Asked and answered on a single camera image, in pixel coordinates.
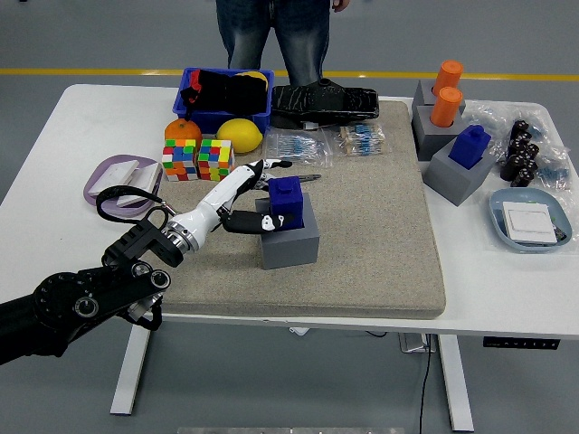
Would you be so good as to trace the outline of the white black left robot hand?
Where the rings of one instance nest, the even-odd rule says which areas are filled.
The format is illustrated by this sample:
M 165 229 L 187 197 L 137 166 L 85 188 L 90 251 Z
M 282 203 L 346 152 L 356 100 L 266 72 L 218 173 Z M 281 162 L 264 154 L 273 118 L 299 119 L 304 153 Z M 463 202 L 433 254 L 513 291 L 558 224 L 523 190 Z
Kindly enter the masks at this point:
M 272 178 L 266 171 L 273 167 L 288 168 L 292 163 L 282 159 L 260 159 L 239 166 L 206 195 L 191 212 L 178 214 L 165 227 L 165 234 L 183 253 L 196 252 L 204 246 L 207 234 L 218 226 L 241 234 L 262 234 L 285 228 L 294 220 L 290 213 L 234 211 L 234 201 L 250 190 L 267 190 Z

